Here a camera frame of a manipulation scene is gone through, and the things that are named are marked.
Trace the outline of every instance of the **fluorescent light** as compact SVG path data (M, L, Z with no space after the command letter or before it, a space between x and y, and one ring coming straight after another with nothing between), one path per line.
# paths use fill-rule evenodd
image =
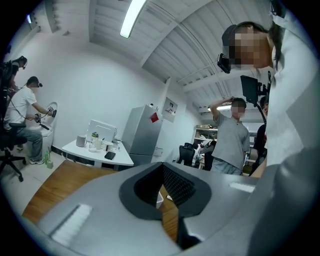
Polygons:
M26 20L31 24L30 14L28 14L28 15L26 16Z
M231 105L223 105L223 106L218 106L216 109L217 110L229 110L231 108Z
M124 38L128 38L131 34L132 28L137 20L137 17L144 7L146 0L132 0L129 9L125 15L120 35Z

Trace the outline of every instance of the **hair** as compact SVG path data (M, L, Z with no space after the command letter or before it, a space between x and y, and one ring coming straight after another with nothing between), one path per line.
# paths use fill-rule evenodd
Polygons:
M26 82L26 85L28 86L28 85L30 85L32 83L39 83L39 80L38 80L38 78L36 76L31 76L28 79L28 81Z
M256 31L260 31L262 33L268 33L270 39L272 40L274 47L275 47L275 69L278 69L278 62L281 56L281 47L282 47L282 33L281 28L279 25L272 22L272 25L269 30L265 29L263 26L252 22L252 21L245 21L239 23L235 28L235 33L239 31L240 28L250 27L253 26L253 29Z
M234 98L231 106L234 107L235 104L237 103L237 107L244 107L245 109L247 108L247 103L243 98Z
M264 106L266 103L269 103L269 99L267 96L263 96L261 99L260 99L260 107L262 109L264 109Z
M193 148L194 148L195 150L199 147L199 145L198 145L197 143L195 143L195 142L192 144L192 146L193 146Z
M22 62L23 63L23 65L25 65L26 63L27 63L27 58L26 57L23 57L23 56L21 56L20 58L17 58L17 59L15 59L14 61L12 61L12 62Z

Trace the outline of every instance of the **black phone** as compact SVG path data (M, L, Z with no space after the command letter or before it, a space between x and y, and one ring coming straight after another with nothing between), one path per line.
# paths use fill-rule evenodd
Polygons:
M113 153L113 152L107 152L104 156L105 159L109 159L109 160L113 160L116 156L116 153Z
M223 70L224 73L230 73L231 65L229 64L229 59L226 58L223 53L219 53L217 64Z

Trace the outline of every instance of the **hand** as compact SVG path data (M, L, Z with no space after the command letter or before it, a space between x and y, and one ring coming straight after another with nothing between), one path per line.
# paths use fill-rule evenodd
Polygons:
M233 102L234 99L235 99L235 97L231 96L231 97L229 97L229 98L226 98L226 99L225 99L225 102Z

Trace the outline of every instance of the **silver refrigerator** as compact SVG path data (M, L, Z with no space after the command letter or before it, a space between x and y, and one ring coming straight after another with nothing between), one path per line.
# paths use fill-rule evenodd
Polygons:
M159 118L155 122L152 121L154 113ZM151 163L162 123L162 115L148 105L131 110L122 135L122 143L134 166Z

